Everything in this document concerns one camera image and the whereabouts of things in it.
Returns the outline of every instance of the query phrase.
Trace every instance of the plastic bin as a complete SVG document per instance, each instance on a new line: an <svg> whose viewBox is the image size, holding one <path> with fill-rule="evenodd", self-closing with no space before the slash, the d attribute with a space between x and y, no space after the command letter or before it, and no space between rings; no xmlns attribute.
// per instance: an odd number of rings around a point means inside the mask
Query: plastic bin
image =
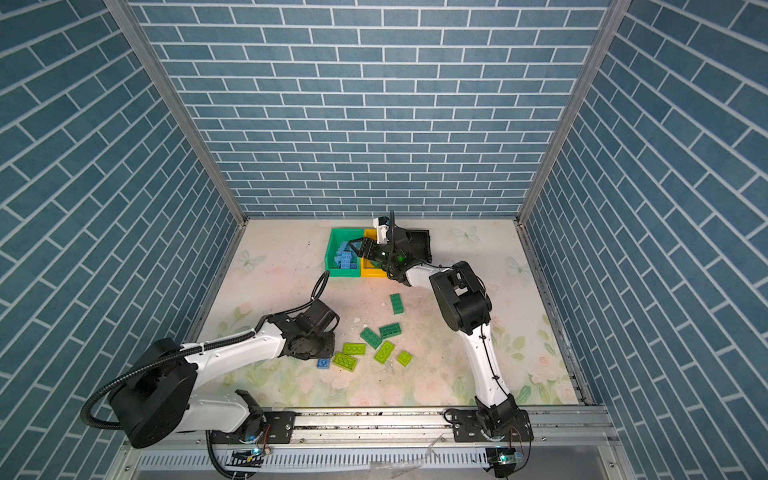
<svg viewBox="0 0 768 480"><path fill-rule="evenodd" d="M376 240L376 229L367 228L365 237L373 238L374 240ZM380 268L373 266L370 260L363 259L360 264L360 276L386 278L386 272Z"/></svg>
<svg viewBox="0 0 768 480"><path fill-rule="evenodd" d="M331 276L346 276L346 277L358 277L360 276L360 264L361 262L357 257L353 257L358 260L357 268L339 268L336 266L336 262L333 258L338 255L336 251L339 249L344 241L355 240L363 235L362 228L334 228L331 230L331 236L328 239L328 249L326 250L326 270L331 272Z"/></svg>

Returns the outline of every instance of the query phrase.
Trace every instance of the brick pattern wall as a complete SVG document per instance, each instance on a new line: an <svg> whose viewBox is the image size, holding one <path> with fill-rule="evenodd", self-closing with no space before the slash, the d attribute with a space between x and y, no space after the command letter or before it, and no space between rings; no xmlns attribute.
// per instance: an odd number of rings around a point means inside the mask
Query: brick pattern wall
<svg viewBox="0 0 768 480"><path fill-rule="evenodd" d="M768 478L767 26L634 0L529 224L640 478Z"/></svg>
<svg viewBox="0 0 768 480"><path fill-rule="evenodd" d="M251 217L513 217L608 0L132 2Z"/></svg>
<svg viewBox="0 0 768 480"><path fill-rule="evenodd" d="M234 225L101 0L0 12L0 478L103 478L83 401L184 336Z"/></svg>

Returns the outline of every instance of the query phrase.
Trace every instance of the black motor housing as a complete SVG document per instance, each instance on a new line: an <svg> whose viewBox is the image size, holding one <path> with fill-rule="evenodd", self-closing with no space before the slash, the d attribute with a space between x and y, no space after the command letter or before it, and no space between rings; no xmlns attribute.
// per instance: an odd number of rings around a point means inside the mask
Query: black motor housing
<svg viewBox="0 0 768 480"><path fill-rule="evenodd" d="M472 331L491 322L491 299L480 279L465 261L453 264L450 270L429 277L432 290L445 323L454 332ZM456 290L466 290L461 295Z"/></svg>
<svg viewBox="0 0 768 480"><path fill-rule="evenodd" d="M313 300L309 308L294 318L281 314L272 315L267 321L275 324L286 340L280 356L309 360L333 356L335 337L333 331L325 331L333 320L338 325L339 315L322 301Z"/></svg>
<svg viewBox="0 0 768 480"><path fill-rule="evenodd" d="M172 339L152 343L134 366L148 365L180 346ZM197 378L197 365L184 358L126 380L108 396L128 441L136 449L159 442L181 422Z"/></svg>

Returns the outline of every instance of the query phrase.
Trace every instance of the plastic bag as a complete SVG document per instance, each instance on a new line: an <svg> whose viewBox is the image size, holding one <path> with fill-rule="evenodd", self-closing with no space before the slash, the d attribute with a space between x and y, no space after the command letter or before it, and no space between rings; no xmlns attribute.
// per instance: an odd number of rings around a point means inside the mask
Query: plastic bag
<svg viewBox="0 0 768 480"><path fill-rule="evenodd" d="M421 468L424 466L426 459L432 456L432 450L435 448L435 443L439 442L441 438L442 434L429 444L423 457L402 462L371 462L371 470L390 470L390 478L397 478L400 475Z"/></svg>

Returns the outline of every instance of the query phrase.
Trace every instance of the light green lego brick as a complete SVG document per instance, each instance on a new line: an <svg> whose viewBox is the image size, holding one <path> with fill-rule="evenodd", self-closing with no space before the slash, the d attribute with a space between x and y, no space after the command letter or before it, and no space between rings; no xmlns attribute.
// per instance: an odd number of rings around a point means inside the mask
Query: light green lego brick
<svg viewBox="0 0 768 480"><path fill-rule="evenodd" d="M365 355L366 344L365 343L345 343L342 353L345 355Z"/></svg>
<svg viewBox="0 0 768 480"><path fill-rule="evenodd" d="M401 333L402 330L400 329L399 323L390 323L389 325L379 327L379 335L383 339L388 339L391 336L397 336Z"/></svg>
<svg viewBox="0 0 768 480"><path fill-rule="evenodd" d="M357 360L355 360L351 356L344 355L341 352L337 352L336 355L333 357L333 365L340 366L345 370L354 372L355 366L357 366Z"/></svg>
<svg viewBox="0 0 768 480"><path fill-rule="evenodd" d="M408 366L408 364L411 362L412 358L413 358L413 356L410 353L408 353L405 350L403 350L402 352L400 352L400 355L397 356L397 361L402 366Z"/></svg>
<svg viewBox="0 0 768 480"><path fill-rule="evenodd" d="M373 357L373 359L382 365L384 365L384 362L389 358L389 354L392 353L392 351L395 349L394 344L390 342L384 342L384 345L382 345L382 348L379 349L376 356Z"/></svg>
<svg viewBox="0 0 768 480"><path fill-rule="evenodd" d="M373 332L373 330L371 330L368 327L366 327L362 332L360 332L360 336L374 349L379 348L379 345L382 344L382 340L379 338L379 336L376 335Z"/></svg>
<svg viewBox="0 0 768 480"><path fill-rule="evenodd" d="M399 293L394 293L390 295L389 301L392 302L392 312L395 315L399 315L400 313L405 312L405 309L402 308L402 300L400 299Z"/></svg>

